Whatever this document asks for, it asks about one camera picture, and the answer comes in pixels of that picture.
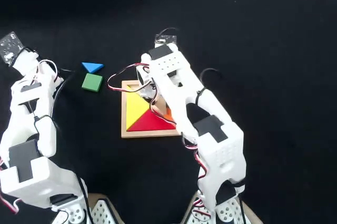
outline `black cloth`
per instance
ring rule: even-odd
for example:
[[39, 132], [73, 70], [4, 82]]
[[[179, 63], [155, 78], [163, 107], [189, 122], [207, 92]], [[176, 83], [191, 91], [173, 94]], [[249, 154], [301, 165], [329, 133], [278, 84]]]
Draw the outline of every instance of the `black cloth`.
[[[121, 95], [81, 89], [81, 62], [108, 76], [139, 62], [166, 27], [245, 133], [243, 200], [265, 223], [333, 223], [337, 114], [337, 0], [0, 0], [0, 36], [77, 70], [57, 101], [52, 160], [109, 196], [126, 223], [178, 223], [196, 191], [197, 163], [180, 137], [120, 137]], [[135, 79], [135, 71], [116, 78]], [[0, 132], [17, 72], [0, 65]], [[49, 223], [21, 204], [2, 223]]]

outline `blue triangle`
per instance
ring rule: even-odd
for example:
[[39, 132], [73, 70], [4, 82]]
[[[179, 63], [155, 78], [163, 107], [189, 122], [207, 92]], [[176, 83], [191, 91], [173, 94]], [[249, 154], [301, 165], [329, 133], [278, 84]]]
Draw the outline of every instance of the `blue triangle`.
[[89, 62], [82, 62], [82, 65], [88, 70], [89, 73], [95, 73], [96, 71], [100, 70], [104, 67], [103, 64], [98, 63], [89, 63]]

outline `white bracket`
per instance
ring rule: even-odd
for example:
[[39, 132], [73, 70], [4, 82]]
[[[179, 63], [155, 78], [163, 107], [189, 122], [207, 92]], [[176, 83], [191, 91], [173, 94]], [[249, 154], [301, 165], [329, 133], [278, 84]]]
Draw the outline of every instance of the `white bracket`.
[[117, 224], [105, 200], [97, 201], [91, 212], [94, 224]]
[[[197, 212], [193, 212], [193, 210], [199, 210], [202, 212], [209, 213], [207, 209], [204, 207], [195, 207], [191, 209], [190, 216], [186, 224], [215, 224], [215, 217], [210, 218], [206, 215], [202, 215]], [[221, 223], [232, 223], [232, 224], [243, 224], [243, 218], [241, 214], [241, 208], [239, 203], [235, 199], [231, 199], [227, 202], [222, 203], [220, 206], [216, 208], [216, 214], [218, 218], [221, 220]], [[245, 215], [246, 224], [251, 224], [247, 215]]]

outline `green square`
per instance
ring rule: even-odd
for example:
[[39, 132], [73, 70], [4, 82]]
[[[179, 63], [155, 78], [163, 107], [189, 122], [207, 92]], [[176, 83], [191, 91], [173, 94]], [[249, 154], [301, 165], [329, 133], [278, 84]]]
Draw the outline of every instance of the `green square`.
[[102, 80], [103, 77], [100, 75], [87, 73], [83, 81], [82, 88], [88, 91], [98, 92], [101, 87]]

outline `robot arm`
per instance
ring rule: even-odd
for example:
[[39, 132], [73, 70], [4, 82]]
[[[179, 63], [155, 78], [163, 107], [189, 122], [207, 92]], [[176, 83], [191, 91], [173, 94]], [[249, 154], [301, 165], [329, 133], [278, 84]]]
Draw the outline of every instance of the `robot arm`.
[[32, 206], [66, 211], [68, 220], [76, 212], [76, 221], [82, 223], [88, 209], [84, 181], [49, 159], [56, 153], [53, 95], [63, 79], [54, 62], [39, 60], [14, 32], [0, 40], [0, 47], [4, 62], [23, 76], [11, 88], [12, 115], [0, 142], [0, 156], [8, 167], [0, 171], [1, 191]]
[[38, 150], [43, 156], [51, 157], [56, 152], [55, 126], [50, 119], [36, 121], [36, 118], [51, 115], [53, 94], [63, 79], [49, 64], [40, 63], [38, 54], [25, 48], [15, 33], [10, 33], [0, 43], [6, 51], [2, 54], [5, 63], [23, 76], [11, 88], [12, 115], [1, 140], [0, 156], [8, 166], [9, 148], [39, 133]]
[[[153, 81], [171, 109], [176, 129], [195, 145], [200, 168], [199, 198], [212, 214], [222, 203], [244, 190], [246, 162], [243, 156], [243, 132], [232, 121], [214, 94], [205, 89], [190, 64], [174, 43], [164, 44], [142, 55], [148, 72], [137, 67], [142, 81]], [[152, 97], [144, 88], [142, 96]], [[192, 125], [186, 105], [194, 103], [210, 116]]]

